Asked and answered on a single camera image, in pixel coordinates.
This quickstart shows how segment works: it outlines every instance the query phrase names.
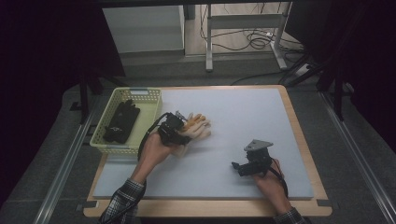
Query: gray floor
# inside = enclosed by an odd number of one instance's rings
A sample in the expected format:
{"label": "gray floor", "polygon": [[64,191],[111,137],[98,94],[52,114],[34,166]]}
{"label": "gray floor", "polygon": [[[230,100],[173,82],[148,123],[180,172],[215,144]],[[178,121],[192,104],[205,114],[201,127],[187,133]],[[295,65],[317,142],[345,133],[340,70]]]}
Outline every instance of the gray floor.
{"label": "gray floor", "polygon": [[[183,57],[177,54],[122,55],[127,77],[121,78],[134,87],[142,86],[212,86],[277,84],[281,75],[272,54],[217,55],[214,71],[205,71],[205,58]],[[388,223],[373,193],[368,188],[342,136],[315,88],[317,77],[312,77],[288,93],[305,139],[311,150],[323,186],[332,202],[329,217],[311,217],[313,223]],[[116,86],[102,80],[106,90],[98,96],[99,108],[92,124],[96,124],[106,105],[109,94]],[[17,187],[0,212],[0,223],[33,223],[65,153],[79,128],[80,114],[70,111],[79,101],[78,87],[64,94],[63,108],[46,141],[37,153]],[[348,97],[344,97],[345,124],[373,169],[389,197],[396,199],[396,156],[364,118],[356,111]],[[65,182],[60,199],[54,207],[49,223],[95,223],[78,209],[89,193],[101,154],[84,144],[76,157]],[[142,219],[143,223],[266,223],[263,218],[193,218]]]}

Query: green basket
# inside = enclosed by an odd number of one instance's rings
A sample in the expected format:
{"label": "green basket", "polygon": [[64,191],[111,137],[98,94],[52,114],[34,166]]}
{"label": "green basket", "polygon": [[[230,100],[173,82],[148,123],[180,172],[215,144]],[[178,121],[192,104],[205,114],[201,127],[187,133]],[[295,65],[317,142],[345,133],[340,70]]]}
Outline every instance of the green basket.
{"label": "green basket", "polygon": [[[133,100],[133,104],[140,108],[140,113],[134,123],[131,135],[125,144],[107,142],[103,136],[105,127],[113,118],[117,106],[121,102]],[[99,120],[90,145],[97,147],[103,153],[109,154],[132,154],[137,156],[137,152],[146,131],[154,121],[161,115],[163,99],[161,90],[155,88],[116,88],[111,94],[105,111]]]}

